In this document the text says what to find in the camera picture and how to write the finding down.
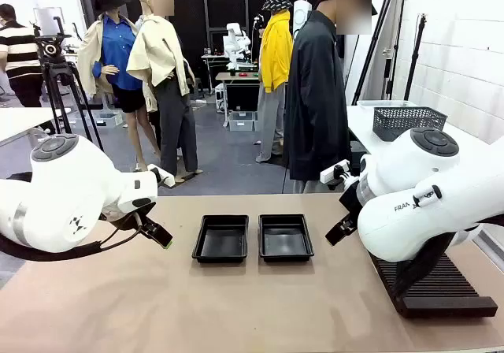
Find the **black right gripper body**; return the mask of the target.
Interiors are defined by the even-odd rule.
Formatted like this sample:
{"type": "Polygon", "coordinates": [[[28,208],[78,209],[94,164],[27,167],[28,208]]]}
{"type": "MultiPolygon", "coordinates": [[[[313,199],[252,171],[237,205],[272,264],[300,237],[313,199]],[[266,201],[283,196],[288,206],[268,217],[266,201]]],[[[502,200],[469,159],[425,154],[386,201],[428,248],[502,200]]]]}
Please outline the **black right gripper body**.
{"type": "Polygon", "coordinates": [[[361,202],[357,196],[359,180],[352,184],[345,183],[345,190],[339,198],[339,202],[346,208],[350,216],[358,216],[361,211],[361,202]]]}

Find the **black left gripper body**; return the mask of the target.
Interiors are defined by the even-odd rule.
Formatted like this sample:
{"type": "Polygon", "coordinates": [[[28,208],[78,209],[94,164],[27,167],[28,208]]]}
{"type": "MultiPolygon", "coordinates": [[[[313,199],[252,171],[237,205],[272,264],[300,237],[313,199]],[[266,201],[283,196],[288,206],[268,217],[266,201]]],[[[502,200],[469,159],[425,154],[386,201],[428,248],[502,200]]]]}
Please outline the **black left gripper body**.
{"type": "Polygon", "coordinates": [[[142,211],[135,211],[124,218],[125,230],[156,231],[158,224],[142,211]]]}

